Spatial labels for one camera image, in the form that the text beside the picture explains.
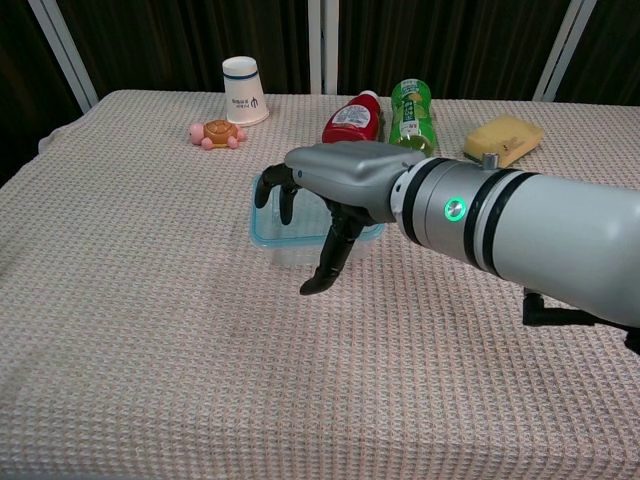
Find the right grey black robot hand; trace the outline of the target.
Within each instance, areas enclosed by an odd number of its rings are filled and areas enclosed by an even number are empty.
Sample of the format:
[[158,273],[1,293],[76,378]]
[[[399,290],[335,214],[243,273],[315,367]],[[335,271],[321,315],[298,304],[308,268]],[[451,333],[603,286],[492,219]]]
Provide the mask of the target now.
[[364,228],[396,221],[390,204],[394,185],[425,159],[420,151],[396,145],[342,141],[295,148],[261,173],[254,205],[264,207],[271,190],[278,188],[283,224],[292,221],[301,189],[320,197],[331,214],[319,265],[300,287],[302,295],[322,293],[335,283]]

